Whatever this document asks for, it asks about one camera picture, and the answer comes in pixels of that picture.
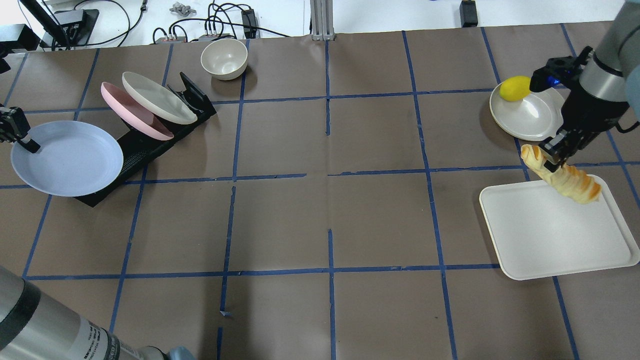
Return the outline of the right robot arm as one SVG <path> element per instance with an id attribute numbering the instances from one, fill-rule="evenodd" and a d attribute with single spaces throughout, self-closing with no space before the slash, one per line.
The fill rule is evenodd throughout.
<path id="1" fill-rule="evenodd" d="M 562 125 L 539 143 L 549 171 L 564 166 L 603 132 L 614 128 L 630 133 L 639 127 L 619 124 L 628 109 L 639 112 L 639 29 L 639 2 L 627 0 L 596 48 L 585 47 L 576 57 L 551 58 L 532 74 L 532 92 L 558 84 L 570 91 L 561 107 Z"/>

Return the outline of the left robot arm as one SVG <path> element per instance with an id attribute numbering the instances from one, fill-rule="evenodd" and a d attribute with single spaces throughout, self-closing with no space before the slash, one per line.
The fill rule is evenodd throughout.
<path id="1" fill-rule="evenodd" d="M 2 107 L 1 139 L 12 142 L 12 160 L 48 156 L 78 174 L 94 170 L 99 158 L 118 174 L 121 146 L 101 128 L 82 121 L 51 121 L 29 127 L 18 107 Z M 1 358 L 3 360 L 192 360 L 177 346 L 134 348 L 87 320 L 9 269 L 1 269 Z"/>

